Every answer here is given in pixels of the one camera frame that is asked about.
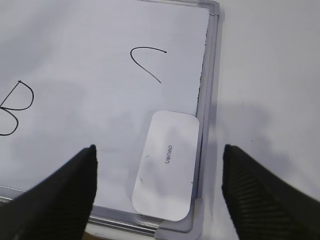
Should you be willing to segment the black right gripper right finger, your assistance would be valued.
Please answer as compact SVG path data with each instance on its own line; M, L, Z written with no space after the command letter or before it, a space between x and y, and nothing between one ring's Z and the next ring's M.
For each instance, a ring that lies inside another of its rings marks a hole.
M225 145L222 194L240 240L318 240L320 203Z

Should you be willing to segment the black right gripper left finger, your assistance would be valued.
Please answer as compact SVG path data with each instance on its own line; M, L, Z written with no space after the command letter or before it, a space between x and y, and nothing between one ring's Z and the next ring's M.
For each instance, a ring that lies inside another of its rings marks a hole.
M2 240L81 240L96 197L95 145L0 208Z

